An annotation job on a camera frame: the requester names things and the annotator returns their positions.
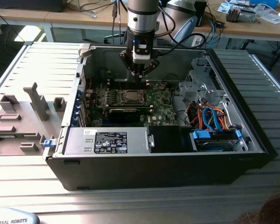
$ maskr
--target wooden table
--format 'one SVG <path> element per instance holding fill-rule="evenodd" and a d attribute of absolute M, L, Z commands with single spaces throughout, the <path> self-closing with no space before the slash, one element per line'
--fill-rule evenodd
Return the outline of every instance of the wooden table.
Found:
<path fill-rule="evenodd" d="M 80 5 L 91 3 L 94 0 L 80 0 Z M 253 40 L 271 40 L 280 41 L 280 24 L 273 24 L 261 18 L 257 18 L 255 23 L 238 22 L 230 23 L 226 21 L 226 14 L 217 12 L 217 9 L 222 0 L 208 0 L 210 9 L 217 20 L 225 23 L 222 37 L 253 39 Z M 98 4 L 85 6 L 85 9 L 96 8 L 110 3 L 108 0 L 103 0 Z M 79 9 L 77 0 L 70 3 L 71 8 Z M 54 41 L 54 32 L 52 28 L 78 28 L 78 29 L 112 29 L 112 6 L 96 9 L 96 18 L 93 18 L 82 12 L 76 12 L 69 8 L 65 8 L 62 13 L 53 13 L 48 11 L 33 11 L 33 10 L 18 10 L 18 9 L 0 9 L 0 15 L 12 25 L 37 25 L 44 27 L 47 40 Z M 121 7 L 121 30 L 127 27 L 127 13 Z M 119 30 L 119 18 L 115 21 L 114 30 Z M 201 27 L 194 29 L 205 35 L 211 31 L 209 22 L 203 21 Z M 82 39 L 85 39 L 85 32 L 82 32 Z"/>

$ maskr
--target white label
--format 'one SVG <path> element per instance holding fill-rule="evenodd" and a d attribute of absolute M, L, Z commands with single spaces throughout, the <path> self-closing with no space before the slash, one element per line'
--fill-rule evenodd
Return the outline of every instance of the white label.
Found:
<path fill-rule="evenodd" d="M 97 129 L 84 129 L 83 135 L 95 135 Z"/>

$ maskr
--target wire bundle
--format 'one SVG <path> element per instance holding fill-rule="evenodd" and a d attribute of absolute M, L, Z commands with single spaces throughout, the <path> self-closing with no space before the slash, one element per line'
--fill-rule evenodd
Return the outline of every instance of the wire bundle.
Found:
<path fill-rule="evenodd" d="M 196 111 L 196 117 L 192 118 L 192 109 Z M 189 117 L 190 124 L 199 129 L 214 131 L 214 128 L 222 131 L 229 130 L 226 121 L 226 113 L 220 108 L 209 104 L 193 104 L 189 103 L 185 114 Z"/>

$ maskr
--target blue clip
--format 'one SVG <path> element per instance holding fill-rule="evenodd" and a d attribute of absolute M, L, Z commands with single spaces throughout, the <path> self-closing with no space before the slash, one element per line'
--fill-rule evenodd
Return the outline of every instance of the blue clip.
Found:
<path fill-rule="evenodd" d="M 240 130 L 236 130 L 235 134 L 237 135 L 238 139 L 240 139 L 242 137 L 242 133 Z"/>
<path fill-rule="evenodd" d="M 54 148 L 56 145 L 54 144 L 55 140 L 54 139 L 47 139 L 43 142 L 43 146 L 44 147 L 50 147 L 50 148 Z"/>
<path fill-rule="evenodd" d="M 209 133 L 209 131 L 205 131 L 205 130 L 195 130 L 193 132 L 193 138 L 194 139 L 210 139 L 210 133 Z"/>

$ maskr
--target power supply label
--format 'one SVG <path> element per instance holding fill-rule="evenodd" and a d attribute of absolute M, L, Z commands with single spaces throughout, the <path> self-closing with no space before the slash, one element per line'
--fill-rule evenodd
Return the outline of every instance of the power supply label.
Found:
<path fill-rule="evenodd" d="M 94 153 L 127 153 L 126 132 L 97 132 Z"/>

